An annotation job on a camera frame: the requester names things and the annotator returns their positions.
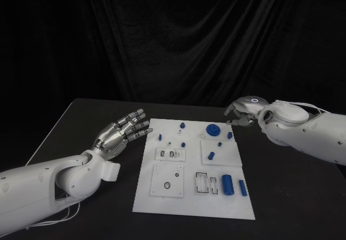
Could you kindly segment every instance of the silver robotic hand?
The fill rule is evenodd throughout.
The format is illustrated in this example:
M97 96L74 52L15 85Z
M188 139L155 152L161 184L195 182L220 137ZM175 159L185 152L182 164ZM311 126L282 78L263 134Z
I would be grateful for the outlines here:
M315 108L309 114L300 107ZM346 115L334 114L309 103L277 100L269 103L259 96L241 97L226 110L237 119L228 125L250 127L256 120L269 139L292 146L316 158L346 165Z
M126 115L100 132L94 145L81 155L0 172L0 237L24 228L51 225L68 219L40 222L80 203L99 190L102 180L114 182L122 165L110 161L127 143L149 134L143 109ZM55 184L67 197L55 197Z

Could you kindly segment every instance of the white robotic arm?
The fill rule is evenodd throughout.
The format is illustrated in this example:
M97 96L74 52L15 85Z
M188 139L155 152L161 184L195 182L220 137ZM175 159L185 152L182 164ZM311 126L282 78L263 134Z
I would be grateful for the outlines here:
M136 124L145 117L140 109L113 122L81 155L0 172L0 237L80 203L97 191L102 179L117 180L122 165L110 160L129 142L153 131L138 131L151 124ZM68 193L61 199L55 198L55 183Z
M318 115L298 105L313 107ZM256 119L269 139L292 146L316 158L346 165L346 116L334 114L312 104L277 100L269 103L257 96L241 97L226 110L234 110L237 120L227 124L249 127Z

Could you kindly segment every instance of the blue cylinder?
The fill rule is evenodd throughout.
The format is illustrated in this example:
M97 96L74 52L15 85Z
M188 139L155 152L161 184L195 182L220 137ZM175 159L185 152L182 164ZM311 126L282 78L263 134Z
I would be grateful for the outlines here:
M236 189L234 189L234 182L231 175L223 175L223 185L224 185L224 193L226 195L234 195Z
M208 134L211 135L211 136L218 136L220 134L221 134L221 128L220 128L220 126L218 125L215 125L215 124L210 124L208 126L207 126L207 132L208 132Z
M208 159L210 159L210 160L214 160L214 157L215 157L215 152L213 151L211 154L210 154Z
M247 193L247 189L246 189L246 184L244 184L244 180L240 180L240 189L241 189L241 194L243 196L249 196L249 193Z

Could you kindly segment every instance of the black backdrop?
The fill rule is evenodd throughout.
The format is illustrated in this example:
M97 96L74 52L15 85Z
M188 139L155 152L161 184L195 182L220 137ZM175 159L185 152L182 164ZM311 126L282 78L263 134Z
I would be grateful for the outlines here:
M345 12L331 0L2 2L3 148L25 135L31 155L76 98L257 95L346 114Z

